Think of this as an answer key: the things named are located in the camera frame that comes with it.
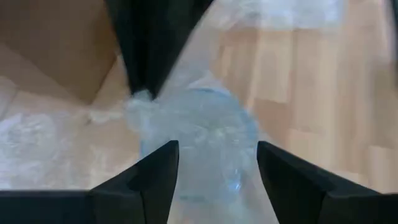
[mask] crumpled plastic bottle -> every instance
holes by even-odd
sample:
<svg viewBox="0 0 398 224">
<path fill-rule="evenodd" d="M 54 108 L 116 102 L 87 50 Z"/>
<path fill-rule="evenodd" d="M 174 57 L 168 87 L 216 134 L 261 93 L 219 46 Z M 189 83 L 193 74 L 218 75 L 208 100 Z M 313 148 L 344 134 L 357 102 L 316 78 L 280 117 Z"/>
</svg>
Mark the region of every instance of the crumpled plastic bottle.
<svg viewBox="0 0 398 224">
<path fill-rule="evenodd" d="M 169 140 L 179 141 L 175 194 L 180 200 L 231 202 L 244 184 L 243 173 L 256 166 L 257 124 L 225 93 L 186 90 L 151 101 L 140 92 L 127 113 L 141 135 L 141 157 Z"/>
</svg>

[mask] plastic bag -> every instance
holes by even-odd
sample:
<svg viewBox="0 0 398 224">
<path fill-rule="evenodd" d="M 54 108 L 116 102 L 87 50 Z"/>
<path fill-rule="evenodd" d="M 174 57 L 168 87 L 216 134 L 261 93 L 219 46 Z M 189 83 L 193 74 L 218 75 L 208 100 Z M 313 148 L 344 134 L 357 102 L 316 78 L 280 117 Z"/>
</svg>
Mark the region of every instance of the plastic bag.
<svg viewBox="0 0 398 224">
<path fill-rule="evenodd" d="M 276 29 L 316 28 L 339 23 L 342 0 L 220 0 L 213 18 L 220 28 L 237 23 Z"/>
<path fill-rule="evenodd" d="M 141 134 L 142 157 L 169 140 L 179 141 L 176 194 L 181 200 L 234 200 L 243 172 L 256 164 L 257 125 L 229 95 L 196 89 L 151 102 L 140 92 L 127 111 Z"/>
</svg>

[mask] white plastic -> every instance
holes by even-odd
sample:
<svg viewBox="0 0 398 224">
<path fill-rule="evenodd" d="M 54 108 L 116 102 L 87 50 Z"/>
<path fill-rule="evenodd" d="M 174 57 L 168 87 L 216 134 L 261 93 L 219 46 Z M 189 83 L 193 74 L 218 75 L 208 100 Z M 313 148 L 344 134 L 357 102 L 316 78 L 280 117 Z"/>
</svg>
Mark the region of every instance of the white plastic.
<svg viewBox="0 0 398 224">
<path fill-rule="evenodd" d="M 343 0 L 219 0 L 213 20 L 228 29 L 245 26 L 274 29 L 319 28 L 340 22 Z"/>
</svg>

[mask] clear plastic wrap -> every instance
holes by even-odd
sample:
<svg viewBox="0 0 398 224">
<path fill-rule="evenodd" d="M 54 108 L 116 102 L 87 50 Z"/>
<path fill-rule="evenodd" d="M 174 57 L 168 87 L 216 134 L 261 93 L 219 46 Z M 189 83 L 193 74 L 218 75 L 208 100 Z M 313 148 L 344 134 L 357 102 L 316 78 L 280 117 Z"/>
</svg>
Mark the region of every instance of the clear plastic wrap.
<svg viewBox="0 0 398 224">
<path fill-rule="evenodd" d="M 340 22 L 343 0 L 220 0 L 220 28 L 240 23 L 275 29 L 316 28 Z"/>
<path fill-rule="evenodd" d="M 127 110 L 142 136 L 142 157 L 179 141 L 176 194 L 182 200 L 234 200 L 243 172 L 256 165 L 256 123 L 229 95 L 196 89 L 155 102 L 136 96 Z"/>
</svg>

